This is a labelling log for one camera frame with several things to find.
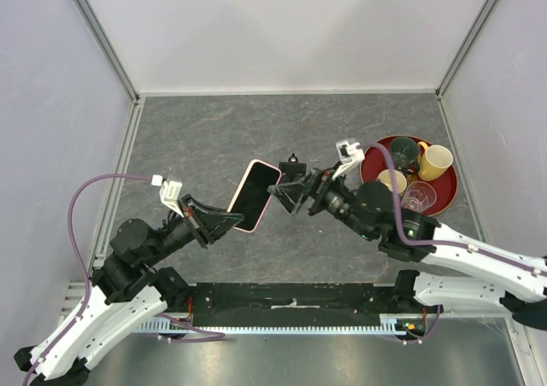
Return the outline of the black phone stand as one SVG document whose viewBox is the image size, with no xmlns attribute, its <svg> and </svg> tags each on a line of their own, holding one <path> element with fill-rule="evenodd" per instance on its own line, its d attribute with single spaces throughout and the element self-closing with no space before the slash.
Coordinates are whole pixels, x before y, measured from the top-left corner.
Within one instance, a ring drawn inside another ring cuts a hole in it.
<svg viewBox="0 0 547 386">
<path fill-rule="evenodd" d="M 278 169 L 281 171 L 281 184 L 297 181 L 307 174 L 307 165 L 300 162 L 294 153 L 286 161 L 280 161 Z"/>
</svg>

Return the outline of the phone with pink case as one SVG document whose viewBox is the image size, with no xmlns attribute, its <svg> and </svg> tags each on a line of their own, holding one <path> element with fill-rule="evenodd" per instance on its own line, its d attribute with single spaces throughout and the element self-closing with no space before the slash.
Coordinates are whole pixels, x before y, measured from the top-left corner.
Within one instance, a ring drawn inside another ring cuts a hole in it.
<svg viewBox="0 0 547 386">
<path fill-rule="evenodd" d="M 268 188 L 277 185 L 281 176 L 279 168 L 265 161 L 250 161 L 227 207 L 229 213 L 244 216 L 244 219 L 235 226 L 236 230 L 245 233 L 256 230 L 271 200 Z"/>
</svg>

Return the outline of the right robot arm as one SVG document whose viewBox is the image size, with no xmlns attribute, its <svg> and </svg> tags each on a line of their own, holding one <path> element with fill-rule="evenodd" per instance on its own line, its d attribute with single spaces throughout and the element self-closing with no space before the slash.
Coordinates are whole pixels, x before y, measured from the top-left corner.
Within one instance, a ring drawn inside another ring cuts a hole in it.
<svg viewBox="0 0 547 386">
<path fill-rule="evenodd" d="M 518 254 L 481 242 L 423 213 L 402 208 L 398 195 L 379 181 L 351 190 L 344 178 L 313 171 L 298 181 L 271 185 L 268 193 L 288 213 L 307 201 L 308 213 L 323 211 L 379 251 L 402 262 L 442 266 L 461 273 L 444 286 L 442 305 L 491 305 L 508 310 L 513 320 L 536 329 L 546 328 L 546 259 Z"/>
</svg>

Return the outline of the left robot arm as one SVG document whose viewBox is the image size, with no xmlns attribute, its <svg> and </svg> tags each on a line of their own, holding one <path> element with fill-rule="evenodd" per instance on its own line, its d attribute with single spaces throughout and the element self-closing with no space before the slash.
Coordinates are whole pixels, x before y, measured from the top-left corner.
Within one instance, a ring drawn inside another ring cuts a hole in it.
<svg viewBox="0 0 547 386">
<path fill-rule="evenodd" d="M 43 342 L 15 353 L 25 385 L 82 385 L 104 355 L 144 321 L 187 307 L 190 285 L 172 267 L 156 264 L 192 242 L 207 248 L 244 216 L 189 195 L 177 204 L 158 228 L 141 219 L 121 224 L 111 254 L 92 272 L 78 306 Z"/>
</svg>

